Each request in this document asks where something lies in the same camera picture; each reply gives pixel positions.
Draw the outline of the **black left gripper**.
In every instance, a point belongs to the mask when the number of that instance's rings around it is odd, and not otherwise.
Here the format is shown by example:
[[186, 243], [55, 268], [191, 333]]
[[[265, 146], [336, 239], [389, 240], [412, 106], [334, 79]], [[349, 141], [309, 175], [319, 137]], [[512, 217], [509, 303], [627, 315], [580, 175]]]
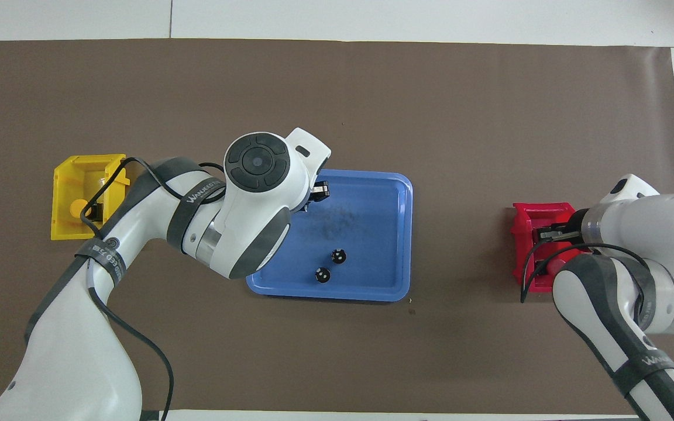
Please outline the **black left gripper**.
[[311, 203], [322, 202], [323, 200], [326, 200], [329, 197], [330, 197], [329, 182], [326, 180], [317, 181], [311, 188], [310, 194], [308, 194], [307, 200], [303, 205], [303, 210], [307, 212]]

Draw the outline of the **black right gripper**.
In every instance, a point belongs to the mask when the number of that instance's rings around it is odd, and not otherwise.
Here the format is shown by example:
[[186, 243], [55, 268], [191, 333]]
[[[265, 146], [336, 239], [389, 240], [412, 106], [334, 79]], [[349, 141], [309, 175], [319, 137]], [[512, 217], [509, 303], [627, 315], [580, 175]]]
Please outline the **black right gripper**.
[[559, 242], [577, 245], [584, 243], [582, 224], [588, 209], [576, 210], [563, 223], [551, 224], [551, 229], [538, 229], [538, 241]]

